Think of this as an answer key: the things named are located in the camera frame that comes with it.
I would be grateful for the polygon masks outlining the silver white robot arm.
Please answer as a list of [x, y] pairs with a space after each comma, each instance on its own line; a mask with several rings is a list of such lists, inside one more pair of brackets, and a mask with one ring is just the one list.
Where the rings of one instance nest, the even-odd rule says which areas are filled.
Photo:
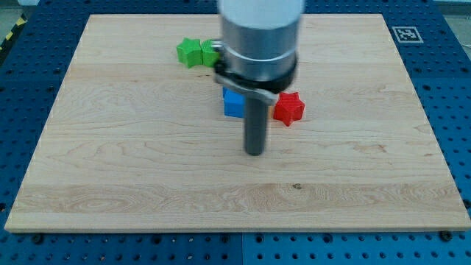
[[215, 81], [273, 105], [293, 82], [303, 0], [220, 0]]

